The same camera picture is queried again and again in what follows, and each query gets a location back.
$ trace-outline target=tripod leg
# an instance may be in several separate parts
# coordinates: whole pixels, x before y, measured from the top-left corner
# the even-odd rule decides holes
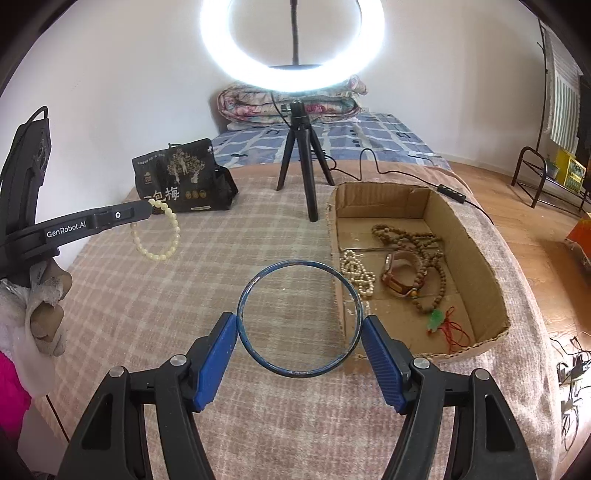
[[[296,142],[296,135],[292,129],[287,132],[287,140],[285,142],[285,150],[283,151],[283,160],[281,160],[281,172],[279,173],[279,181],[277,182],[277,191],[283,188],[287,169],[290,166],[291,153],[294,151],[294,143]]]
[[[316,185],[314,184],[314,167],[310,154],[310,132],[301,129],[296,132],[297,148],[300,150],[301,175],[304,178],[304,191],[308,205],[310,222],[318,221],[318,204],[316,203]]]
[[[314,153],[316,154],[316,158],[318,158],[318,163],[324,172],[324,176],[326,177],[326,181],[329,185],[334,185],[335,181],[332,179],[332,175],[329,170],[329,165],[326,163],[326,157],[324,156],[324,152],[322,151],[322,145],[320,145],[320,140],[318,140],[318,135],[314,131],[314,128],[310,126],[310,142],[312,143],[312,148],[314,149]]]

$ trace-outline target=ring light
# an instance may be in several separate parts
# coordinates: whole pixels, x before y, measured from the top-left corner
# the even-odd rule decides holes
[[[232,0],[203,1],[201,35],[216,63],[235,79],[279,92],[316,90],[345,81],[367,66],[378,54],[384,39],[384,9],[381,0],[357,2],[362,16],[359,35],[345,51],[313,69],[274,69],[246,55],[230,34]]]

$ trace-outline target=black handheld device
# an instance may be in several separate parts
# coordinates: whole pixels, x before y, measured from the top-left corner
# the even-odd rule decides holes
[[[41,113],[43,118],[36,119]],[[59,255],[59,246],[152,214],[150,204],[140,200],[35,224],[50,151],[49,119],[43,106],[18,127],[0,173],[0,278],[24,287],[29,286],[29,267]]]

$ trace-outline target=white wall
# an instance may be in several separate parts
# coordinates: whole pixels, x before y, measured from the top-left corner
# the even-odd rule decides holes
[[[302,63],[355,36],[355,0],[299,1]],[[394,113],[450,158],[512,170],[540,121],[535,17],[518,0],[382,3],[386,39],[361,73],[365,105]],[[0,152],[47,104],[53,147],[38,221],[117,203],[134,185],[131,158],[217,134],[210,103],[230,79],[202,46],[200,4],[78,0],[27,54],[0,98]],[[267,64],[291,62],[288,0],[235,0],[233,32]],[[64,246],[60,264],[80,248]]]
[[[513,171],[534,145],[544,89],[536,17],[518,0],[386,0],[387,45],[367,104],[398,115],[433,150]]]

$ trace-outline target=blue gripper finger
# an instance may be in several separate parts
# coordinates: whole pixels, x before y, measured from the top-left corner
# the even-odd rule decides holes
[[[197,411],[203,411],[205,405],[212,402],[216,397],[217,389],[236,345],[238,337],[236,315],[233,313],[224,315],[227,315],[226,323],[210,347],[203,366],[199,369],[197,390],[193,397],[193,403]]]
[[[385,402],[394,407],[396,412],[403,412],[407,402],[402,394],[402,374],[388,352],[384,339],[369,317],[363,320],[361,342],[371,363],[375,378],[378,380]]]

